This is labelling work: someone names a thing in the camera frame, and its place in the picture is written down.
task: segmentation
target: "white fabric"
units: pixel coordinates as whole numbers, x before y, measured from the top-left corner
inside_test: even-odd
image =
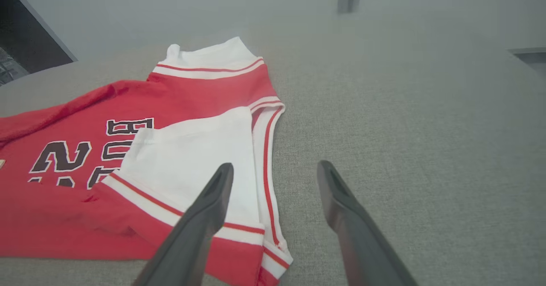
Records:
[[[127,182],[130,182],[130,184],[133,187],[144,192],[146,195],[152,197],[153,199],[161,201],[166,206],[176,209],[176,205],[172,206],[173,205],[172,203],[168,204],[165,202],[165,201],[168,201],[167,198],[163,197],[162,195],[158,195],[157,193],[155,195],[151,194],[150,189],[145,189],[144,186],[139,185],[138,182],[136,182],[134,179],[129,179],[127,175],[124,175],[120,171],[114,171],[113,173],[118,175],[121,179],[124,179]],[[156,204],[150,199],[132,190],[127,184],[121,183],[120,181],[118,181],[117,179],[111,176],[108,176],[107,178],[105,178],[102,181],[102,183],[104,183],[104,185],[111,187],[113,190],[117,191],[117,193],[121,194],[121,196],[125,197],[127,200],[137,205],[138,208],[145,211],[150,216],[152,216],[153,218],[156,218],[157,220],[161,222],[174,226],[180,220],[180,216],[178,214]],[[263,229],[263,225],[261,224],[254,224],[254,225],[247,225],[247,226],[256,228],[256,229]],[[236,241],[238,243],[248,243],[250,245],[258,245],[258,246],[263,245],[263,240],[264,240],[264,236],[262,234],[258,234],[257,232],[248,232],[248,231],[240,230],[233,227],[220,228],[220,231],[218,231],[214,236],[218,238]]]
[[[248,73],[252,70],[255,70],[260,65],[263,65],[264,61],[259,59],[255,63],[249,64],[249,67],[244,67],[241,70],[231,71],[222,71],[222,72],[209,72],[209,71],[189,71],[189,70],[180,70],[173,68],[164,68],[162,66],[156,66],[153,72],[163,75],[176,76],[179,78],[192,78],[192,79],[220,79],[220,78],[230,78],[233,76],[242,75]]]
[[[275,107],[265,107],[258,117],[256,124],[254,125],[253,131],[253,144],[254,144],[254,157],[256,160],[256,165],[259,166],[256,168],[256,180],[257,180],[257,193],[258,193],[258,207],[260,212],[260,219],[265,225],[265,240],[275,245],[275,240],[273,239],[273,228],[275,226],[276,237],[279,240],[279,248],[283,250],[286,254],[290,255],[286,241],[284,240],[281,233],[281,226],[279,224],[279,211],[277,208],[277,200],[275,198],[275,191],[273,190],[273,178],[271,172],[267,174],[269,180],[269,185],[264,183],[264,164],[267,165],[267,169],[271,170],[271,147],[273,146],[273,130],[275,129],[275,123],[279,119],[280,115],[284,112],[285,107],[282,104],[277,104]],[[265,136],[269,131],[269,138],[265,140]],[[268,143],[267,149],[267,161],[264,161],[264,152],[265,152],[265,142]],[[266,191],[268,190],[269,196],[271,197],[271,206],[273,211],[273,220],[271,220],[271,215],[269,212],[269,206],[267,204]]]
[[[185,212],[216,169],[232,163],[234,178],[226,222],[259,224],[252,146],[252,115],[237,107],[222,115],[191,119],[162,129],[142,128],[121,164],[148,194]]]
[[[286,268],[281,266],[266,253],[264,253],[264,256],[261,259],[261,266],[269,271],[277,280],[281,278],[281,275],[286,271]]]
[[[228,69],[240,70],[251,65],[261,57],[253,55],[241,41],[240,37],[205,47],[197,51],[180,51],[178,44],[167,49],[167,57],[160,64],[172,65],[182,69]]]

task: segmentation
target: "basketball jersey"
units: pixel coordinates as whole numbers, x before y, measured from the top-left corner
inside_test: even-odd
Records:
[[[239,38],[171,45],[146,82],[0,119],[0,256],[149,259],[224,162],[234,183],[206,272],[274,285],[292,262],[271,177],[285,107]]]

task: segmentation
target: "white wall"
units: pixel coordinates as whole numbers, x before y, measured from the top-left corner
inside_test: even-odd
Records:
[[[337,0],[27,0],[79,60],[269,18],[333,17]],[[506,49],[546,46],[546,0],[360,0],[360,14],[440,12]]]
[[[271,16],[335,13],[337,0],[27,0],[78,60]]]
[[[546,47],[546,0],[360,0],[361,12],[441,12],[505,49]]]

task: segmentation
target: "red stripe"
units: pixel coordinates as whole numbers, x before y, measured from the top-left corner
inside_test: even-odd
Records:
[[[284,268],[288,269],[290,266],[286,261],[282,260],[282,258],[278,257],[275,253],[269,251],[266,247],[264,247],[264,253],[269,255],[269,257],[273,258],[274,261],[276,261],[279,265],[283,266]]]
[[[173,70],[179,70],[179,71],[203,71],[203,72],[239,72],[242,70],[246,70],[253,66],[254,64],[257,64],[258,62],[263,61],[263,59],[258,59],[254,61],[251,65],[248,65],[246,68],[238,69],[238,70],[230,70],[230,69],[207,69],[207,68],[199,68],[199,69],[183,69],[183,68],[177,68],[175,66],[170,66],[166,64],[158,64],[157,66],[160,66],[162,68],[167,69],[173,69]]]
[[[267,201],[267,209],[269,210],[269,220],[271,222],[271,231],[273,232],[273,242],[275,245],[279,244],[279,240],[277,239],[277,232],[275,231],[275,217],[273,215],[273,203],[271,203],[271,193],[269,193],[269,181],[267,179],[267,156],[269,153],[269,130],[271,129],[271,124],[273,124],[273,120],[275,119],[275,116],[277,113],[281,111],[281,108],[279,107],[275,113],[273,113],[273,117],[269,119],[269,123],[267,124],[267,128],[265,129],[265,144],[264,144],[264,190],[265,190],[265,200]]]
[[[115,180],[117,180],[118,182],[124,184],[125,186],[127,186],[129,189],[131,189],[132,191],[140,194],[142,197],[144,197],[145,199],[147,199],[148,201],[156,204],[157,206],[160,206],[162,208],[165,208],[166,210],[174,213],[174,214],[177,214],[179,216],[182,216],[184,213],[181,212],[180,210],[176,210],[175,208],[172,208],[170,207],[169,205],[167,204],[164,204],[160,201],[158,201],[157,199],[155,199],[154,197],[142,192],[141,190],[139,190],[137,187],[134,187],[133,185],[131,185],[128,181],[126,181],[125,179],[122,179],[121,177],[117,176],[117,174],[115,173],[110,173],[110,176],[113,177]]]
[[[127,186],[129,189],[131,189],[132,191],[138,193],[139,195],[141,195],[142,197],[144,197],[145,199],[149,200],[150,202],[153,202],[154,204],[156,204],[157,206],[160,206],[170,212],[172,212],[173,214],[177,214],[179,216],[182,216],[184,215],[183,212],[181,212],[180,210],[177,210],[175,208],[172,208],[170,207],[169,205],[167,204],[164,204],[162,202],[160,202],[159,200],[155,199],[154,197],[144,193],[143,191],[141,191],[140,189],[138,189],[137,187],[134,187],[133,185],[131,185],[131,183],[129,183],[128,181],[126,181],[125,179],[122,179],[121,177],[119,177],[119,175],[115,174],[115,173],[110,173],[110,176],[113,177],[115,180],[117,180],[118,182],[122,183],[123,185]],[[241,231],[247,231],[247,232],[253,232],[253,233],[256,233],[256,234],[262,234],[264,235],[265,234],[265,230],[261,229],[261,228],[251,228],[250,226],[245,226],[245,225],[240,225],[240,224],[234,224],[234,223],[230,223],[230,222],[225,222],[224,223],[224,226],[226,228],[234,228],[236,230],[241,230]]]
[[[279,100],[274,100],[274,101],[266,101],[264,103],[259,103],[258,105],[255,105],[254,107],[252,107],[251,109],[256,109],[256,107],[259,107],[261,105],[266,105],[266,104],[274,104],[274,103],[281,103],[281,101]]]
[[[251,228],[250,226],[244,226],[244,225],[234,224],[234,223],[230,223],[230,222],[225,222],[224,226],[226,228],[234,228],[234,229],[240,230],[240,231],[253,232],[253,233],[262,234],[262,235],[265,234],[265,230],[263,230],[261,228]]]

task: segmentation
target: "gray fabric surface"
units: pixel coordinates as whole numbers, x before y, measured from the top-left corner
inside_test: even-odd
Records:
[[[346,284],[322,216],[320,159],[334,163],[422,286],[546,284],[546,85],[524,63],[441,18],[268,24],[176,42],[195,49],[233,34],[265,57],[287,106],[273,146],[294,257],[281,285]],[[167,46],[2,86],[2,115],[146,78]],[[0,284],[129,285],[142,266],[0,259]]]

